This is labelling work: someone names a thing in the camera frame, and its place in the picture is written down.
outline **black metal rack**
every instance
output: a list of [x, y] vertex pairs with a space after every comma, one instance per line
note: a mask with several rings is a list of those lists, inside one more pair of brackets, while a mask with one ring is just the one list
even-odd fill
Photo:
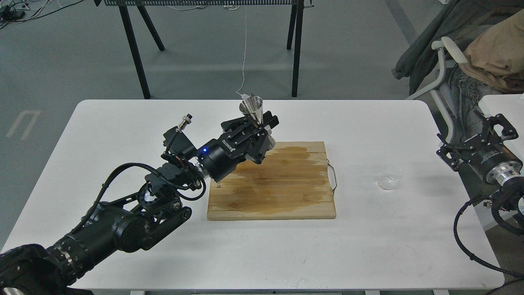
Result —
[[[94, 0], [97, 6], [100, 5], [102, 0]], [[149, 14], [146, 11], [145, 6], [163, 6], [163, 5], [174, 5], [174, 6], [214, 6], [214, 5], [291, 5], [291, 17], [289, 20], [289, 31], [288, 31], [288, 42], [287, 49], [291, 50], [293, 41], [293, 32], [295, 33], [295, 48], [293, 58], [293, 80], [291, 85], [291, 96], [297, 97], [298, 92], [298, 72], [300, 64], [300, 45], [302, 41], [302, 20], [304, 16], [304, 0], [104, 0], [106, 6], [118, 6], [120, 10], [120, 16], [124, 23], [124, 29], [126, 31], [127, 41], [129, 42], [129, 48], [133, 55], [133, 61], [135, 63], [136, 72], [138, 74], [138, 80], [144, 94], [144, 99], [151, 98], [149, 87], [147, 85], [146, 74], [144, 73], [144, 66], [140, 59], [140, 53], [136, 44], [135, 34], [133, 32], [133, 26], [131, 25], [131, 19], [129, 17], [128, 6], [136, 6], [138, 11], [142, 15], [144, 22], [146, 23], [149, 32], [153, 36], [155, 43], [160, 51], [164, 51], [165, 47], [158, 36], [157, 30], [153, 25]]]

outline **clear glass cup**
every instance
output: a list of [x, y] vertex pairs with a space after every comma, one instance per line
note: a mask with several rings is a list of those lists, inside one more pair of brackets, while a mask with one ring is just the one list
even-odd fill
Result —
[[380, 171], [381, 174], [377, 183], [380, 188], [386, 191], [395, 188], [398, 181], [402, 178], [402, 170], [395, 165], [386, 165]]

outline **metal connector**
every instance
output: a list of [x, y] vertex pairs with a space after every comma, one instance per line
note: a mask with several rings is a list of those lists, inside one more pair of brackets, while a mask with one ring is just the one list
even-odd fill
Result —
[[191, 118], [193, 118], [191, 114], [187, 114], [182, 117], [182, 122], [178, 124], [177, 131], [182, 132], [182, 130], [184, 130], [187, 125], [191, 124]]

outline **gray floor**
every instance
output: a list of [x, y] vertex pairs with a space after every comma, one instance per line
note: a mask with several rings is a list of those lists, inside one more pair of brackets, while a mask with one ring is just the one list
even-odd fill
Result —
[[[304, 14], [298, 99], [406, 97], [408, 81], [394, 79], [390, 70], [442, 5], [437, 0], [316, 0], [314, 4]], [[50, 4], [44, 13], [56, 8]], [[138, 11], [129, 10], [154, 99], [236, 99], [235, 91], [242, 84], [246, 13], [241, 93], [292, 99], [293, 53], [285, 50], [288, 7], [243, 6], [231, 11], [210, 6], [189, 12], [149, 7], [165, 52], [156, 48]], [[142, 99], [142, 94], [116, 7], [95, 7], [85, 1], [35, 21], [8, 25], [0, 30], [0, 58], [3, 245], [76, 104], [85, 99]], [[8, 136], [25, 110], [41, 111], [27, 138], [21, 140], [29, 116]], [[494, 235], [501, 265], [522, 261], [507, 252], [505, 233]], [[498, 294], [518, 294], [522, 285], [513, 289]]]

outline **black cable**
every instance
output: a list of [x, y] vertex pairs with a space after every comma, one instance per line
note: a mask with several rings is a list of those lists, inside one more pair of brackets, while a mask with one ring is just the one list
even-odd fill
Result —
[[166, 151], [165, 151], [164, 153], [166, 153], [166, 154], [169, 153], [169, 149], [170, 149], [171, 146], [173, 145], [174, 139], [177, 138], [178, 133], [179, 133], [179, 132], [175, 130], [174, 135], [173, 135], [173, 136], [171, 137], [171, 139], [169, 140], [168, 145], [166, 145]]
[[73, 4], [69, 4], [69, 5], [66, 5], [66, 6], [64, 6], [64, 7], [60, 7], [60, 8], [58, 8], [58, 9], [55, 10], [55, 11], [51, 11], [50, 13], [46, 13], [46, 14], [44, 14], [44, 15], [37, 16], [37, 17], [31, 18], [31, 19], [22, 20], [22, 21], [20, 21], [20, 23], [24, 23], [24, 22], [27, 22], [28, 20], [33, 20], [33, 19], [37, 19], [37, 18], [41, 18], [41, 17], [47, 16], [47, 15], [53, 14], [53, 13], [55, 13], [55, 12], [57, 12], [57, 11], [60, 11], [60, 10], [62, 10], [62, 9], [64, 9], [64, 8], [68, 8], [69, 6], [76, 5], [76, 4], [78, 4], [78, 3], [80, 3], [80, 2], [83, 2], [83, 1], [84, 1], [84, 0], [80, 0], [80, 1], [75, 2], [75, 3], [73, 3]]
[[84, 0], [80, 0], [80, 1], [78, 1], [78, 2], [75, 2], [75, 3], [72, 3], [72, 4], [66, 5], [66, 6], [64, 6], [64, 7], [60, 7], [60, 8], [58, 8], [57, 10], [55, 10], [55, 11], [51, 11], [51, 12], [46, 13], [46, 14], [44, 14], [44, 15], [37, 16], [37, 17], [33, 17], [33, 16], [35, 16], [37, 13], [39, 13], [39, 11], [41, 11], [41, 10], [44, 8], [44, 6], [42, 6], [42, 7], [39, 8], [35, 13], [33, 13], [33, 15], [31, 15], [29, 18], [27, 18], [27, 19], [25, 19], [25, 20], [20, 20], [20, 21], [18, 21], [18, 22], [13, 22], [13, 23], [15, 23], [15, 24], [21, 24], [21, 23], [25, 23], [25, 22], [27, 22], [27, 21], [29, 21], [29, 20], [34, 20], [34, 19], [37, 19], [37, 18], [42, 18], [42, 17], [44, 17], [44, 16], [48, 16], [48, 15], [50, 15], [50, 14], [53, 14], [53, 13], [55, 13], [55, 12], [57, 12], [57, 11], [60, 11], [60, 10], [62, 10], [62, 9], [64, 9], [64, 8], [67, 8], [67, 7], [70, 7], [70, 6], [76, 5], [76, 4], [78, 4], [78, 3], [80, 3], [80, 2], [83, 2], [83, 1], [84, 1]]
[[500, 287], [498, 287], [498, 288], [495, 288], [495, 289], [493, 289], [493, 290], [487, 292], [487, 293], [484, 294], [484, 295], [492, 295], [494, 292], [496, 292], [496, 291], [498, 291], [498, 290], [500, 290], [500, 289], [503, 289], [503, 288], [506, 287], [506, 286], [509, 286], [509, 285], [514, 284], [514, 283], [517, 283], [517, 282], [522, 282], [522, 281], [524, 281], [524, 278], [516, 279], [516, 280], [513, 280], [513, 281], [509, 281], [509, 282], [507, 282], [507, 283], [504, 283], [504, 285], [502, 285], [502, 286], [500, 286]]
[[460, 241], [459, 239], [459, 233], [457, 231], [457, 225], [459, 224], [459, 218], [460, 216], [464, 213], [464, 211], [466, 211], [466, 209], [472, 205], [474, 202], [476, 201], [482, 201], [482, 200], [485, 200], [485, 199], [490, 199], [489, 197], [485, 196], [485, 195], [480, 195], [476, 198], [473, 198], [472, 200], [470, 201], [467, 201], [464, 206], [462, 206], [462, 208], [460, 208], [460, 210], [458, 211], [457, 215], [455, 216], [455, 222], [453, 223], [453, 234], [455, 236], [455, 240], [458, 244], [458, 246], [460, 247], [460, 249], [462, 250], [462, 252], [466, 253], [466, 255], [470, 258], [470, 260], [473, 260], [475, 261], [476, 263], [482, 265], [482, 266], [485, 266], [487, 268], [490, 268], [492, 270], [496, 270], [496, 271], [500, 271], [502, 273], [505, 273], [507, 275], [510, 275], [510, 276], [514, 276], [516, 278], [523, 278], [524, 279], [524, 273], [519, 273], [519, 272], [515, 272], [515, 271], [511, 271], [511, 270], [506, 270], [506, 269], [503, 269], [503, 268], [500, 268], [500, 267], [496, 267], [480, 258], [478, 258], [477, 256], [475, 256], [475, 254], [473, 254], [472, 252], [470, 252], [466, 246], [464, 246], [464, 244]]
[[111, 174], [107, 177], [105, 183], [102, 184], [102, 188], [100, 189], [100, 192], [99, 192], [98, 196], [96, 197], [95, 202], [93, 202], [93, 205], [88, 209], [86, 214], [80, 219], [80, 223], [78, 223], [77, 226], [75, 226], [71, 230], [71, 232], [70, 232], [71, 234], [76, 233], [80, 228], [82, 228], [82, 226], [84, 226], [88, 222], [89, 218], [91, 217], [91, 215], [93, 215], [94, 211], [96, 210], [96, 207], [100, 203], [100, 200], [102, 199], [102, 196], [104, 195], [105, 191], [107, 190], [107, 188], [109, 187], [111, 182], [120, 173], [122, 173], [124, 170], [126, 170], [128, 168], [131, 168], [131, 167], [143, 168], [143, 169], [153, 173], [156, 177], [160, 178], [161, 180], [166, 182], [168, 185], [170, 185], [172, 187], [181, 187], [181, 189], [185, 189], [185, 187], [183, 187], [183, 186], [179, 186], [179, 185], [176, 185], [176, 184], [170, 182], [165, 176], [163, 176], [160, 172], [158, 172], [158, 170], [156, 170], [155, 168], [153, 168], [153, 167], [151, 167], [149, 165], [142, 164], [142, 163], [126, 163], [126, 164], [122, 164], [122, 165], [118, 166], [115, 170], [113, 170], [111, 172]]
[[199, 179], [200, 183], [202, 183], [202, 191], [200, 192], [200, 194], [198, 196], [192, 198], [192, 197], [184, 196], [183, 194], [177, 192], [178, 196], [183, 198], [186, 201], [196, 201], [199, 198], [201, 198], [205, 194], [206, 184], [205, 184], [205, 180], [204, 180], [203, 177], [199, 176], [198, 179]]

